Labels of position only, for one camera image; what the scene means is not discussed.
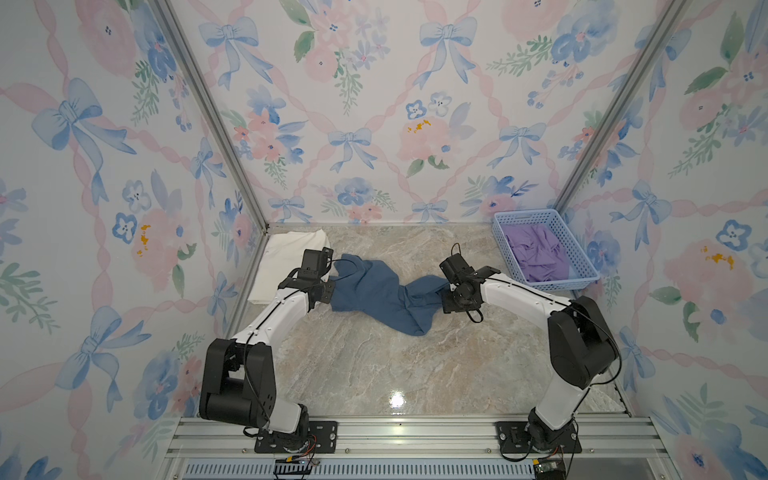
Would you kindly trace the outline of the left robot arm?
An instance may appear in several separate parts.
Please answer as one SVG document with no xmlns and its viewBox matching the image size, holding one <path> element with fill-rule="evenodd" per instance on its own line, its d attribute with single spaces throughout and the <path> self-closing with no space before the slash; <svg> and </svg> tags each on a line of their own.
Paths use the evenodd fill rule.
<svg viewBox="0 0 768 480">
<path fill-rule="evenodd" d="M 302 264 L 278 285 L 271 303 L 230 339 L 208 347 L 199 400 L 205 420 L 240 425 L 300 441 L 309 436 L 305 406 L 278 396 L 274 354 L 299 320 L 328 304 L 335 282 L 327 278 L 333 250 L 307 249 Z"/>
</svg>

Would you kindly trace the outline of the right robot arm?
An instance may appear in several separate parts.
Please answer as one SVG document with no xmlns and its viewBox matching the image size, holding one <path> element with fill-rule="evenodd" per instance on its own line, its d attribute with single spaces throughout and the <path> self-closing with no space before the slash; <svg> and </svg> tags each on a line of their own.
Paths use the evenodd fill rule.
<svg viewBox="0 0 768 480">
<path fill-rule="evenodd" d="M 521 315 L 547 334 L 553 376 L 530 411 L 528 448 L 548 452 L 575 439 L 575 414 L 591 387 L 620 359 L 619 349 L 596 302 L 547 294 L 485 266 L 474 269 L 455 253 L 440 263 L 449 282 L 441 292 L 445 313 L 480 314 L 484 304 Z"/>
</svg>

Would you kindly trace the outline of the blue t-shirt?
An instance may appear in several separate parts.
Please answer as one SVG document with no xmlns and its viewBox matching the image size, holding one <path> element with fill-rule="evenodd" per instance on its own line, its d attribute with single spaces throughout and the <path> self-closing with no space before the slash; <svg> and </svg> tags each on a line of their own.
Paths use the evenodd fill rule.
<svg viewBox="0 0 768 480">
<path fill-rule="evenodd" d="M 408 284 L 381 260 L 364 260 L 344 254 L 334 262 L 337 272 L 331 298 L 334 312 L 364 313 L 387 327 L 409 336 L 424 336 L 433 317 L 442 310 L 441 293 L 449 288 L 446 279 L 435 275 Z"/>
</svg>

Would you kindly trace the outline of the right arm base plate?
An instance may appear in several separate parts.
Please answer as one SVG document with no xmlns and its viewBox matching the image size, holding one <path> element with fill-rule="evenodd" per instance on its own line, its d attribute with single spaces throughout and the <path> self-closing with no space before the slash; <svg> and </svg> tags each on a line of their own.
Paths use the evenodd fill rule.
<svg viewBox="0 0 768 480">
<path fill-rule="evenodd" d="M 577 424 L 567 422 L 559 430 L 551 430 L 545 424 L 528 421 L 500 421 L 494 424 L 500 450 L 505 455 L 550 454 L 558 449 L 563 453 L 581 453 Z"/>
</svg>

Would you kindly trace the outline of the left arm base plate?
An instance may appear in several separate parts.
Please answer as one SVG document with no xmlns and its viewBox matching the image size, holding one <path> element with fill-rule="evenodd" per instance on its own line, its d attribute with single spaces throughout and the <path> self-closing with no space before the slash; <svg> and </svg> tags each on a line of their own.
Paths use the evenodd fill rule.
<svg viewBox="0 0 768 480">
<path fill-rule="evenodd" d="M 309 421 L 294 433 L 264 432 L 256 436 L 254 452 L 258 454 L 299 455 L 333 454 L 339 437 L 336 421 Z"/>
</svg>

